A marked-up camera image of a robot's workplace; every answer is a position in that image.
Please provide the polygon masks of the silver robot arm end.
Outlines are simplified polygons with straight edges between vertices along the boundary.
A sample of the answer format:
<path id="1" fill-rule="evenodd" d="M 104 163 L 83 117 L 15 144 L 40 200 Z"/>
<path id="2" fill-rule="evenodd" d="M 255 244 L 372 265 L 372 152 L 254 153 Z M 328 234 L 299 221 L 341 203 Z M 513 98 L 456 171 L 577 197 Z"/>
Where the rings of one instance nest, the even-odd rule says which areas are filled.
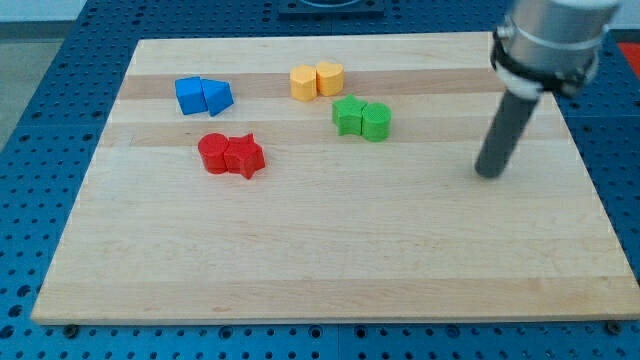
<path id="1" fill-rule="evenodd" d="M 512 94 L 574 97 L 595 77 L 618 0 L 518 0 L 493 32 L 491 64 Z"/>

